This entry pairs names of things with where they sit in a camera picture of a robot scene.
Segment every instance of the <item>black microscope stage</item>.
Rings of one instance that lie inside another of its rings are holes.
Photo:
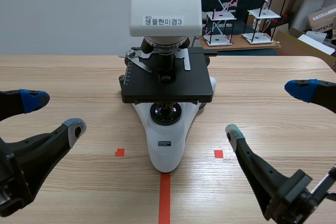
[[[124,103],[202,102],[212,101],[213,89],[204,54],[189,54],[191,70],[184,70],[184,59],[175,58],[176,79],[162,83],[159,78],[159,54],[140,61],[153,72],[149,73],[131,61],[128,63],[121,96]]]

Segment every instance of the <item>screw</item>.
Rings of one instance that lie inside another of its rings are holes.
[[[127,57],[134,57],[136,55],[135,51],[134,50],[128,50],[126,52],[126,56]]]

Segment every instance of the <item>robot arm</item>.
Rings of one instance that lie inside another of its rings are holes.
[[[0,92],[0,121],[46,106],[42,91]],[[32,203],[43,182],[86,130],[81,119],[66,120],[51,133],[17,143],[0,138],[0,216],[7,217]]]
[[[290,81],[285,89],[299,100],[321,105],[336,113],[333,102],[335,83]],[[306,187],[312,178],[305,172],[298,170],[288,178],[253,153],[237,126],[229,125],[226,134],[266,220],[273,219],[278,224],[302,224],[324,199],[336,201],[336,194],[328,192],[336,182],[336,166],[309,192]]]

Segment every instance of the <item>wooden table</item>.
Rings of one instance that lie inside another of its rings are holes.
[[[171,223],[266,223],[224,128],[236,123],[252,150],[281,173],[303,169],[314,179],[312,189],[335,164],[336,115],[292,98],[284,84],[336,82],[336,74],[313,57],[211,60],[217,90],[196,117],[184,158],[171,174]],[[112,56],[0,56],[1,90],[51,96],[42,110],[1,122],[4,140],[50,132],[72,117],[88,125],[36,200],[2,224],[157,224],[160,173],[151,165],[135,110],[121,101],[118,77],[124,72],[123,59]],[[125,157],[114,157],[117,148],[125,148]],[[224,158],[214,158],[214,150],[223,150]],[[335,218],[335,204],[325,201],[306,223]]]

